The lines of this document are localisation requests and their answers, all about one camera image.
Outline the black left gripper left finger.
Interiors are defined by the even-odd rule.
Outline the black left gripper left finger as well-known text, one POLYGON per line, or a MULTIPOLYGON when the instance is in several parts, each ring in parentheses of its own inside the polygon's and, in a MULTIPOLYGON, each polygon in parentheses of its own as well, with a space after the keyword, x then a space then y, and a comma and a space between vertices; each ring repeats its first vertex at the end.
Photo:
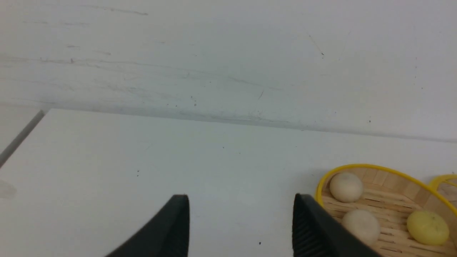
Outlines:
POLYGON ((176 194, 108 257, 187 257, 189 244, 189 197, 176 194))

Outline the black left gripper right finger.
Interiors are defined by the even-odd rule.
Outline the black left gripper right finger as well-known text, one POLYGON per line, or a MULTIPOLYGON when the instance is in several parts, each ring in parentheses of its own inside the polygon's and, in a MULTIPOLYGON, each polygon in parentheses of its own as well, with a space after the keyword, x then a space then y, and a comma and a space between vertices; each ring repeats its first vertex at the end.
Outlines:
POLYGON ((296 194, 292 219, 294 257, 379 257, 338 223, 309 194, 296 194))

